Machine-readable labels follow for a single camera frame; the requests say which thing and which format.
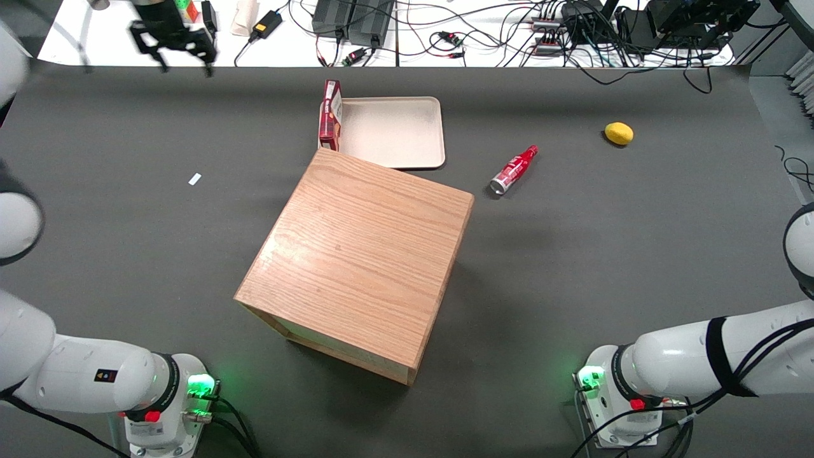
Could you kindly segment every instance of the wood grain surface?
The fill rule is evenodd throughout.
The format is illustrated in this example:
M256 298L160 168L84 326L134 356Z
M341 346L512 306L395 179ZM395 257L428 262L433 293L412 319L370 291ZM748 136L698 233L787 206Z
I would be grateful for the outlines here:
M414 376L473 201L320 148L234 298Z

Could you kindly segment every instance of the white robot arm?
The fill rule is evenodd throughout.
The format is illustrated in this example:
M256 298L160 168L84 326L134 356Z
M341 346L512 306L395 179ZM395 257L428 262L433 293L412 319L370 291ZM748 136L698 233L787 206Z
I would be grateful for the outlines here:
M192 355L57 334L45 313L0 290L0 401L30 409L119 412L130 451L189 457L217 384Z
M599 447L655 445L651 434L662 422L652 410L686 397L726 393L757 396L814 393L814 205L802 207L784 236L786 261L809 297L746 315L719 317L648 332L626 346L601 346L575 375ZM744 375L753 349L779 340L781 330L793 338L778 342Z

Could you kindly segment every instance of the gray table surface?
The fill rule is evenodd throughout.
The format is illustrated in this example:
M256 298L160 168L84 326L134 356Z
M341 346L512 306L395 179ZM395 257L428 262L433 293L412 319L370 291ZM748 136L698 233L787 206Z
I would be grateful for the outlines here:
M286 342L232 300L314 153L326 77L345 97L438 98L447 161L414 173L476 197L412 388ZM43 66L0 130L0 156L39 195L47 228L0 287L63 334L199 356L268 457L567 457L580 441L570 374L593 348L801 298L781 250L798 204L779 154L743 69L713 81L702 95L671 70L603 87L562 69L207 80ZM627 148L599 134L611 121L636 131ZM487 181L532 143L531 170L489 198ZM689 456L805 456L813 407L725 399L698 418ZM109 456L0 412L0 456ZM109 437L104 416L62 416ZM199 457L230 456L243 456L236 442L207 427Z

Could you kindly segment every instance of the plastic tray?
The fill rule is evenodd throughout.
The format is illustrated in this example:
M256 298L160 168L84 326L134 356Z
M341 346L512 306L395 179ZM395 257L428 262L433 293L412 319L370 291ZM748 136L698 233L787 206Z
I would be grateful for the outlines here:
M391 169L441 167L441 103L435 97L342 98L339 152Z

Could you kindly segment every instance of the lemon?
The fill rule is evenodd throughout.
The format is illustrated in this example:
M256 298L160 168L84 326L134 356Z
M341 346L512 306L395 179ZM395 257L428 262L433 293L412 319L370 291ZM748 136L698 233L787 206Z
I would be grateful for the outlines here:
M611 142L624 146L633 141L633 129L623 122L611 122L605 126L605 136Z

